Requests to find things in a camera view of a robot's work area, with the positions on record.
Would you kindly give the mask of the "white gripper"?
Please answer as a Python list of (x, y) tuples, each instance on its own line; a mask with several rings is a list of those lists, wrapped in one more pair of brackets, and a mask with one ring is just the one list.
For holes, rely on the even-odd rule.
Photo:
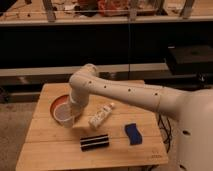
[(85, 91), (73, 89), (69, 93), (68, 102), (71, 115), (73, 117), (79, 117), (89, 103), (89, 94)]

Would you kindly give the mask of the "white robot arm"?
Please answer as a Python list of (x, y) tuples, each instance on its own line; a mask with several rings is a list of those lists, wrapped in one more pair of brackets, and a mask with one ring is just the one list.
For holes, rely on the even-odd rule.
[(84, 108), (99, 95), (170, 117), (178, 122), (177, 171), (213, 171), (213, 89), (184, 91), (111, 81), (86, 64), (69, 79), (70, 102)]

